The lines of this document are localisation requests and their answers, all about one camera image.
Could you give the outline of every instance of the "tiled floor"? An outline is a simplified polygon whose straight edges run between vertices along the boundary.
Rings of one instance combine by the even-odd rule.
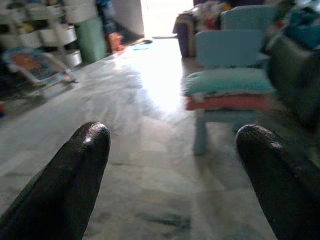
[[[232,126],[210,123],[208,152],[192,155],[193,113],[176,39],[77,71],[80,83],[31,106],[9,103],[0,122],[0,212],[83,123],[112,132],[111,153],[87,227],[91,240],[273,240],[235,146]]]

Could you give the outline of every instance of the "chair leg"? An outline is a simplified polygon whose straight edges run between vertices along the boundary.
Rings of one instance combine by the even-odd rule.
[[[204,155],[207,148],[207,128],[203,117],[195,119],[195,139],[193,144],[194,155]]]

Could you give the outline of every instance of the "bright doorway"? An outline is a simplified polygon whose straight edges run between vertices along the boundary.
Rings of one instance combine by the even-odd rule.
[[[193,0],[141,0],[145,36],[173,37],[177,15],[193,5]]]

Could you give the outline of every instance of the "white wall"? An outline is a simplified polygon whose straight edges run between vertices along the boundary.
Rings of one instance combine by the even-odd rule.
[[[141,0],[112,0],[114,20],[131,32],[144,35]]]

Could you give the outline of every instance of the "blue chair backrest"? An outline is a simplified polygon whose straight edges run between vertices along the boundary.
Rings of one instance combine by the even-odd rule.
[[[265,31],[274,20],[276,12],[275,6],[237,6],[221,13],[221,28]]]
[[[206,69],[254,65],[262,45],[259,30],[202,31],[195,38],[197,60]]]

